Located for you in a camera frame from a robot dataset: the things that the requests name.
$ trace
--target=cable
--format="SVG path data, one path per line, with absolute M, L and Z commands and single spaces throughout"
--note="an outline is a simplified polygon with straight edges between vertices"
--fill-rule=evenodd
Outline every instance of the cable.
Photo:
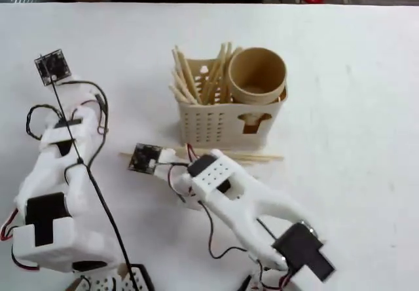
M 91 291 L 91 289 L 92 289 L 92 283 L 90 282 L 90 280 L 87 279 L 86 276 L 80 276 L 80 278 L 81 278 L 82 281 L 84 280 L 84 281 L 87 282 L 87 285 L 89 287 L 89 289 L 87 289 L 87 291 Z
M 202 208 L 205 210 L 205 212 L 208 215 L 209 218 L 209 240 L 208 240 L 208 252 L 211 255 L 211 257 L 215 260 L 219 260 L 221 258 L 223 258 L 228 252 L 230 252 L 231 250 L 239 250 L 241 252 L 247 252 L 246 249 L 242 248 L 242 247 L 238 247 L 238 246 L 231 246 L 228 249 L 226 249 L 223 253 L 221 253 L 219 256 L 215 256 L 212 252 L 211 249 L 211 245 L 212 245 L 212 238 L 214 235 L 214 222 L 212 220 L 211 214 L 208 210 L 208 208 L 204 205 L 204 203 L 202 201 L 198 201 L 198 204 L 200 204 L 202 206 Z
M 34 133 L 32 133 L 31 130 L 31 118 L 32 118 L 32 113 L 39 108 L 45 108 L 45 109 L 51 109 L 52 111 L 55 112 L 55 114 L 58 116 L 59 119 L 62 118 L 61 113 L 52 105 L 50 104 L 37 104 L 36 106 L 31 107 L 31 109 L 29 110 L 29 112 L 27 113 L 26 116 L 26 133 L 31 136 L 32 138 L 35 138 L 36 140 L 41 140 L 42 135 L 41 136 L 36 136 Z
M 130 274 L 130 278 L 131 278 L 132 284 L 134 286 L 134 289 L 135 289 L 135 291 L 139 291 L 139 288 L 138 288 L 136 279 L 134 277 L 134 273 L 132 272 L 132 266 L 131 266 L 131 263 L 130 263 L 128 254 L 127 254 L 126 249 L 125 249 L 125 246 L 124 246 L 124 242 L 122 241 L 122 237 L 120 236 L 120 233 L 119 233 L 118 226 L 117 226 L 117 224 L 116 224 L 116 222 L 115 222 L 115 220 L 113 218 L 113 215 L 112 215 L 111 211 L 109 210 L 109 207 L 107 206 L 107 203 L 106 203 L 105 199 L 103 198 L 103 195 L 102 195 L 102 192 L 101 192 L 101 190 L 99 188 L 99 185 L 96 182 L 96 179 L 93 177 L 93 174 L 92 174 L 92 171 L 91 171 L 91 166 L 93 164 L 94 159 L 98 156 L 99 152 L 101 151 L 101 149 L 103 148 L 103 145 L 106 142 L 107 129 L 108 129 L 108 121 L 109 121 L 109 115 L 108 115 L 108 112 L 109 112 L 109 104 L 108 104 L 108 101 L 107 101 L 107 97 L 106 97 L 104 91 L 97 84 L 93 83 L 92 81 L 67 81 L 67 82 L 61 83 L 60 85 L 79 85 L 79 84 L 92 85 L 92 86 L 96 87 L 101 92 L 101 95 L 103 96 L 103 100 L 105 101 L 105 111 L 103 111 L 105 113 L 105 124 L 104 124 L 104 129 L 105 130 L 103 132 L 101 144 L 99 145 L 98 149 L 93 154 L 92 158 L 89 160 L 89 162 L 88 162 L 87 165 L 84 163 L 84 161 L 80 157 L 78 151 L 77 151 L 77 155 L 79 156 L 79 160 L 81 159 L 81 164 L 86 167 L 86 171 L 87 171 L 87 174 L 88 174 L 88 176 L 90 178 L 90 181 L 92 182 L 93 187 L 94 187 L 96 193 L 98 194 L 100 203 L 101 203 L 101 205 L 102 205 L 102 207 L 103 207 L 103 209 L 104 209 L 104 211 L 105 211 L 105 213 L 106 213 L 109 221 L 111 222 L 111 225 L 112 225 L 112 228 L 113 228 L 113 230 L 115 232 L 115 235 L 117 236 L 117 240 L 118 240 L 119 246 L 120 246 L 120 248 L 122 250 L 122 255 L 124 256 L 125 263 L 126 263 L 126 266 L 128 268 L 128 272 Z M 56 99 L 58 101 L 58 105 L 60 106 L 60 109 L 61 109 L 62 113 L 64 114 L 64 109 L 63 109 L 63 107 L 61 105 L 60 97 L 58 96 L 58 93 L 56 91 L 56 87 L 55 87 L 55 84 L 54 83 L 52 83 L 52 87 L 54 89 L 54 93 L 55 93 Z M 68 132 L 70 134 L 71 139 L 73 139 L 72 138 L 71 129 L 70 129 L 70 126 L 69 126 L 69 124 L 67 122 L 67 119 L 65 119 L 65 125 L 67 126 L 67 130 L 68 130 Z M 74 145 L 75 149 L 77 150 L 75 141 L 74 140 L 72 140 L 72 141 L 73 141 L 73 145 Z
M 65 117 L 65 112 L 64 112 L 63 105 L 61 105 L 61 101 L 60 101 L 60 99 L 58 98 L 58 93 L 57 93 L 57 89 L 56 89 L 56 87 L 55 87 L 55 83 L 54 83 L 54 82 L 52 82 L 52 83 L 51 83 L 51 85 L 52 85 L 52 89 L 54 89 L 54 94 L 55 94 L 55 97 L 57 98 L 58 105 L 59 105 L 60 110 L 61 110 L 61 112 L 62 112 L 62 114 L 63 114 L 63 119 L 64 119 L 65 125 L 66 125 L 66 127 L 67 127 L 67 129 L 68 129 L 68 133 L 69 133 L 69 135 L 70 135 L 70 139 L 71 139 L 71 141 L 73 142 L 73 146 L 74 146 L 74 149 L 75 149 L 76 154 L 77 154 L 77 160 L 78 160 L 78 161 L 82 161 L 82 157 L 80 156 L 79 150 L 77 149 L 77 145 L 76 145 L 76 143 L 75 143 L 75 140 L 74 140 L 73 134 L 71 133 L 71 130 L 70 130 L 70 125 L 68 124 L 67 117 Z
M 263 228 L 266 230 L 266 232 L 269 233 L 269 235 L 276 240 L 275 234 L 273 234 L 273 232 L 271 230 L 269 230 L 268 226 L 259 218 L 256 218 L 256 221 L 258 221 L 260 223 L 261 226 L 263 226 Z
M 77 165 L 81 165 L 81 163 L 73 163 L 72 165 L 69 165 L 69 166 L 67 166 L 65 169 L 64 169 L 64 180 L 65 180 L 65 182 L 67 183 L 67 185 L 69 185 L 69 183 L 68 183 L 68 179 L 67 179 L 67 171 L 70 169 L 70 168 L 73 168 L 74 166 L 77 166 Z
M 1 226 L 0 241 L 7 241 L 13 237 L 13 235 L 11 235 L 11 231 L 14 229 L 14 227 L 11 227 L 9 230 L 7 230 L 7 227 L 13 222 L 17 214 L 18 209 L 15 208 L 10 214 L 10 216 L 6 219 L 4 224 Z
M 100 106 L 100 103 L 97 100 L 91 99 L 91 100 L 87 100 L 87 101 L 84 101 L 84 102 L 80 103 L 80 105 L 83 106 L 83 105 L 85 105 L 87 103 L 92 103 L 92 102 L 96 102 L 99 105 L 100 114 L 99 114 L 99 121 L 98 121 L 98 129 L 96 131 L 98 132 L 99 135 L 103 135 L 103 132 L 100 132 L 99 131 L 99 129 L 104 129 L 104 126 L 101 125 L 102 124 L 102 117 L 103 117 L 103 114 L 104 114 L 104 110 L 102 110 L 102 107 Z M 74 111 L 71 113 L 70 120 L 73 120 L 74 119 L 74 116 L 75 116 L 76 112 L 77 112 L 77 108 L 75 108 Z
M 173 168 L 175 167 L 175 165 L 172 165 L 171 167 L 170 167 L 170 169 L 169 169 L 169 171 L 168 171 L 168 184 L 169 184 L 169 187 L 172 189 L 172 191 L 174 191 L 175 192 L 175 194 L 179 197 L 179 199 L 182 201 L 182 203 L 186 203 L 186 200 L 185 200 L 185 198 L 183 198 L 183 196 L 184 195 L 182 195 L 182 194 L 180 194 L 178 191 L 176 191 L 176 189 L 173 187 L 173 184 L 172 184 L 172 170 L 173 170 Z
M 291 277 L 293 276 L 293 271 L 291 270 L 291 268 L 288 268 L 288 272 L 286 275 L 281 276 L 279 282 L 278 282 L 278 286 L 267 286 L 265 283 L 263 283 L 262 278 L 263 278 L 263 265 L 261 263 L 260 260 L 257 260 L 257 263 L 259 264 L 259 267 L 261 268 L 260 273 L 259 273 L 259 282 L 261 283 L 261 285 L 268 290 L 279 290 L 282 291 L 283 288 L 285 288 L 289 281 L 291 280 Z
M 189 166 L 189 163 L 184 163 L 184 162 L 167 162 L 167 163 L 157 162 L 155 165 L 156 166 L 158 166 L 158 165 L 173 165 L 173 166 L 184 166 L 184 167 L 188 167 Z
M 196 155 L 194 148 L 192 147 L 191 144 L 186 144 L 186 150 L 187 150 L 188 158 L 190 162 L 194 162 L 195 160 L 197 160 L 198 156 Z
M 24 265 L 24 264 L 20 263 L 16 259 L 16 257 L 14 257 L 14 254 L 13 254 L 13 245 L 12 245 L 12 252 L 11 252 L 11 254 L 12 254 L 12 261 L 19 268 L 24 269 L 24 270 L 27 270 L 27 271 L 39 271 L 39 266 L 28 266 L 28 265 Z

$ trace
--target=robotic arm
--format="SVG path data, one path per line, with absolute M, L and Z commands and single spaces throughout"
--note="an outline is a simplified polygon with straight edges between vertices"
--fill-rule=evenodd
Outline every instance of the robotic arm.
M 64 116 L 74 143 L 65 121 L 49 115 L 37 162 L 15 198 L 25 226 L 14 229 L 13 252 L 17 258 L 61 272 L 116 267 L 120 263 L 116 240 L 78 221 L 98 203 L 86 168 L 78 160 L 80 155 L 87 163 L 101 141 L 97 94 L 81 85 L 69 90 L 71 95 L 63 100 Z
M 321 287 L 321 282 L 326 282 L 335 272 L 334 265 L 323 255 L 328 249 L 323 248 L 324 243 L 312 227 L 318 230 L 320 226 L 306 209 L 284 192 L 270 189 L 256 180 L 221 151 L 212 150 L 186 165 L 185 173 L 172 177 L 168 175 L 167 164 L 179 163 L 174 150 L 161 149 L 153 153 L 141 145 L 136 151 L 131 169 L 133 165 L 144 168 L 151 163 L 153 169 L 150 171 L 148 167 L 148 173 L 162 179 L 169 176 L 173 190 L 186 196 L 185 202 L 190 207 L 196 207 L 194 201 L 199 202 L 219 217 L 258 265 L 285 271 L 295 284 L 305 281 L 298 286 L 302 290 L 317 290 L 317 284 Z M 261 235 L 257 224 L 261 223 L 261 216 L 287 220 L 291 227 L 281 237 L 274 238 L 272 244 Z M 259 275 L 255 273 L 255 276 L 253 280 L 259 282 Z

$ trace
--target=white tabletop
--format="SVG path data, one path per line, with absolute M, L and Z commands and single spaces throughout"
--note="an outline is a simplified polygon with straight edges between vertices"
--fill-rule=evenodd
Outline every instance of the white tabletop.
M 347 268 L 325 290 L 417 288 L 419 8 L 0 5 L 0 21 L 3 218 L 38 155 L 26 113 L 55 104 L 33 60 L 61 48 L 73 73 L 109 97 L 109 139 L 93 171 L 132 261 L 147 266 L 156 290 L 237 289 L 252 268 L 247 256 L 211 259 L 206 215 L 176 206 L 165 183 L 128 172 L 118 156 L 136 142 L 179 141 L 168 91 L 175 44 L 210 58 L 234 41 L 270 48 L 287 64 L 289 98 L 266 147 L 285 160 L 251 171 L 316 214 L 341 248 Z M 40 130 L 41 115 L 33 118 Z M 215 226 L 215 251 L 237 244 L 219 220 Z M 0 255 L 4 290 L 63 290 L 72 278 L 20 271 L 10 243 L 0 244 Z

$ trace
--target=paper cup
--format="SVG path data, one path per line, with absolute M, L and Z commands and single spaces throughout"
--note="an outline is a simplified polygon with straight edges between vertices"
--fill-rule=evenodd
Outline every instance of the paper cup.
M 234 102 L 267 105 L 275 102 L 285 88 L 287 70 L 282 58 L 266 48 L 239 52 L 228 67 L 228 81 Z M 251 114 L 247 125 L 255 125 L 263 114 Z

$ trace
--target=white plastic basket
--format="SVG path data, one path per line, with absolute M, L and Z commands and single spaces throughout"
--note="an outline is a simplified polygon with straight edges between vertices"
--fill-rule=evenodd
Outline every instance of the white plastic basket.
M 198 91 L 208 80 L 208 71 L 214 60 L 188 60 Z M 215 92 L 215 105 L 201 106 L 179 103 L 182 142 L 204 148 L 259 148 L 266 143 L 266 137 L 273 122 L 287 98 L 285 86 L 278 101 L 265 106 L 247 104 L 217 104 L 219 90 Z M 244 115 L 260 113 L 260 124 L 248 126 Z

